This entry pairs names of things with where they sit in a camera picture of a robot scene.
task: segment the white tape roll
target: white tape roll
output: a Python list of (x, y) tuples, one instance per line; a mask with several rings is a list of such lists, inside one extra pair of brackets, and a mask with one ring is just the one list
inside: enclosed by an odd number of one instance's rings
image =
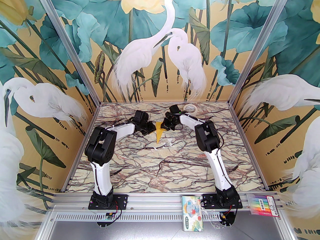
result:
[(198, 113), (198, 108), (193, 104), (187, 104), (183, 107), (183, 110), (188, 111), (191, 116), (196, 116)]

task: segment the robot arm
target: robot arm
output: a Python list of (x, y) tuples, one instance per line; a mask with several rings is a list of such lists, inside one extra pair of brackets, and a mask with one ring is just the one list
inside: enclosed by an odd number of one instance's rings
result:
[(175, 130), (175, 126), (183, 124), (195, 131), (197, 145), (207, 156), (216, 183), (217, 204), (221, 208), (229, 208), (230, 205), (239, 204), (240, 197), (232, 185), (221, 157), (220, 139), (215, 125), (212, 121), (199, 120), (186, 111), (181, 111), (177, 105), (166, 112), (166, 117), (161, 124), (161, 128)]
[(109, 128), (98, 126), (93, 130), (84, 153), (87, 155), (94, 173), (95, 188), (92, 196), (103, 207), (109, 207), (113, 200), (109, 165), (116, 141), (138, 131), (143, 135), (155, 131), (156, 127), (148, 119), (149, 116), (146, 112), (137, 110), (135, 116), (124, 123)]

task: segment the black mounting plate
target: black mounting plate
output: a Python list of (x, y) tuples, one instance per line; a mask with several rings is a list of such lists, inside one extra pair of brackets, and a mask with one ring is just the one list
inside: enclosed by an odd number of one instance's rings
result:
[[(118, 204), (118, 210), (125, 210), (127, 208), (128, 195), (127, 194), (113, 194), (113, 202)], [(91, 196), (88, 210), (116, 210), (116, 205), (113, 204), (111, 207), (107, 207), (106, 205), (97, 201), (94, 197), (94, 194)]]
[(231, 209), (242, 209), (241, 199), (234, 198), (230, 202), (224, 205), (218, 204), (217, 194), (216, 193), (205, 193), (202, 194), (201, 206), (206, 210), (214, 210), (214, 209), (230, 209), (230, 205), (232, 206)]

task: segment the marble surface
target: marble surface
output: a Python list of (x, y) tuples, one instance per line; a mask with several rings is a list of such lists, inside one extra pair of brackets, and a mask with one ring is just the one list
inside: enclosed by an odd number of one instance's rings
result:
[[(111, 126), (129, 119), (136, 110), (146, 111), (153, 122), (162, 122), (175, 103), (106, 104), (101, 107), (95, 126)], [(222, 134), (221, 155), (229, 178), (238, 191), (263, 190), (226, 103), (194, 103), (199, 119), (211, 119)], [(185, 104), (178, 104), (182, 110)], [(114, 192), (212, 192), (215, 180), (209, 161), (196, 144), (195, 132), (165, 131), (157, 144), (156, 132), (144, 137), (130, 135), (116, 143), (110, 178)], [(83, 154), (69, 182), (69, 192), (92, 192), (94, 178)]]

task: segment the painted wall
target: painted wall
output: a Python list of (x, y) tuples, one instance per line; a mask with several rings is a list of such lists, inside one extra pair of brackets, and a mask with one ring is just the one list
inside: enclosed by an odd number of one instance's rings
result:
[[(274, 1), (52, 0), (108, 102), (227, 100)], [(154, 48), (172, 27), (186, 34)], [(277, 24), (268, 44), (286, 34)]]
[(233, 105), (298, 239), (309, 240), (320, 238), (319, 1), (287, 2), (285, 39), (269, 45)]
[(0, 235), (34, 239), (95, 111), (39, 0), (0, 0), (0, 90)]

